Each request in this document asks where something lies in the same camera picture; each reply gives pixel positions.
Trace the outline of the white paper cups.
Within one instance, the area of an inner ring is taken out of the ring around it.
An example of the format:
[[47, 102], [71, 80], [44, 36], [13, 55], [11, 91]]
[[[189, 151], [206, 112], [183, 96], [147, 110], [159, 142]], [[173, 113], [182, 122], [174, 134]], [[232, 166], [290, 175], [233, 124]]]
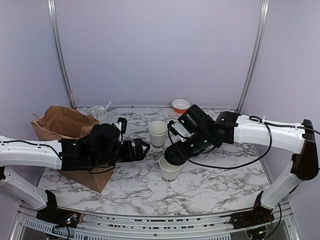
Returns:
[[165, 145], [168, 127], [164, 121], [155, 120], [148, 125], [150, 142], [153, 148], [162, 149]]

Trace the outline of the single white paper cup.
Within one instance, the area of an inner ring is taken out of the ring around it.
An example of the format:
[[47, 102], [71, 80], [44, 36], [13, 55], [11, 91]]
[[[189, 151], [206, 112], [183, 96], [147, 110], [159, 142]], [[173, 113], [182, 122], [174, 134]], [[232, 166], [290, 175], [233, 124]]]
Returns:
[[173, 182], [180, 174], [182, 169], [181, 165], [172, 165], [168, 163], [164, 155], [161, 156], [161, 158], [158, 161], [158, 164], [160, 167], [161, 178], [167, 183]]

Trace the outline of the brown paper bag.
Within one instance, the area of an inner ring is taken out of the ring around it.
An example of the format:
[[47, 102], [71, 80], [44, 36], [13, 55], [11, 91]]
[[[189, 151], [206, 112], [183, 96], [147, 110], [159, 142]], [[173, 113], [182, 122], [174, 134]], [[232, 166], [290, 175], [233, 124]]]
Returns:
[[42, 116], [31, 114], [31, 125], [40, 141], [58, 140], [62, 144], [60, 157], [64, 160], [59, 171], [65, 177], [101, 193], [113, 170], [96, 165], [97, 153], [90, 153], [91, 130], [100, 122], [67, 106], [51, 105]]

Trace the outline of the black coffee cup lid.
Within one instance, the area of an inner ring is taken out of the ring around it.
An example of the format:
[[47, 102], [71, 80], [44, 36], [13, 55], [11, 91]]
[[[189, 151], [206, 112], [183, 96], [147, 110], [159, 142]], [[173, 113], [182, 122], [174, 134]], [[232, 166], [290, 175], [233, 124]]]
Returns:
[[172, 144], [164, 152], [165, 160], [174, 166], [181, 166], [187, 161], [186, 153], [177, 145]]

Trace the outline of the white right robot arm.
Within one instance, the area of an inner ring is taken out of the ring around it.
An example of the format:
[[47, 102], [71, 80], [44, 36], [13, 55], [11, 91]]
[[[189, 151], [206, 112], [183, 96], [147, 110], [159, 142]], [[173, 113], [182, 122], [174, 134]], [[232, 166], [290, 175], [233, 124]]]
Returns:
[[258, 224], [279, 202], [289, 200], [294, 212], [312, 209], [309, 181], [320, 176], [312, 124], [252, 121], [222, 112], [217, 120], [178, 141], [175, 155], [186, 165], [175, 189], [184, 213], [206, 214], [251, 209], [247, 219]]

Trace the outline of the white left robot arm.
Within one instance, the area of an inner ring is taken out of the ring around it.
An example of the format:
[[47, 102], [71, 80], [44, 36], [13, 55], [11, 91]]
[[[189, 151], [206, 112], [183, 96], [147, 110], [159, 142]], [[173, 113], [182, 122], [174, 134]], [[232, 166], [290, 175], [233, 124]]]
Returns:
[[112, 170], [117, 163], [143, 160], [151, 146], [140, 138], [124, 140], [126, 124], [96, 124], [90, 133], [78, 139], [27, 141], [0, 138], [0, 185], [9, 193], [31, 205], [53, 223], [63, 219], [56, 196], [34, 186], [13, 166], [45, 167], [60, 171]]

